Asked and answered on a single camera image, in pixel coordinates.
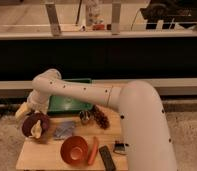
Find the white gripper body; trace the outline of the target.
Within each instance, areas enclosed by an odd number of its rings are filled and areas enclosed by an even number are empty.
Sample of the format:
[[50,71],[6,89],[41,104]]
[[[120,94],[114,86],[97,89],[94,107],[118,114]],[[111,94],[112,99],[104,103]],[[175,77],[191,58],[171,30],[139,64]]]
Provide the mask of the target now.
[[49,106],[49,95],[38,91],[31,91],[27,100],[23,102],[15,113],[15,118],[21,120],[31,111],[46,114]]

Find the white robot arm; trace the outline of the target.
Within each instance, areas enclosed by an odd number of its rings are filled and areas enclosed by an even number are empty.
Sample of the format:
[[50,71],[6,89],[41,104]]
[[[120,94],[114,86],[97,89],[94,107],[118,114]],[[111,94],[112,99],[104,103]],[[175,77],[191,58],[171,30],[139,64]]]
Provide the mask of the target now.
[[163,104],[156,89],[134,80],[122,87],[68,82],[56,69],[32,80],[32,91],[16,111],[18,119],[29,111],[46,113],[52,95],[66,96],[116,111],[121,117],[129,171],[178,171]]

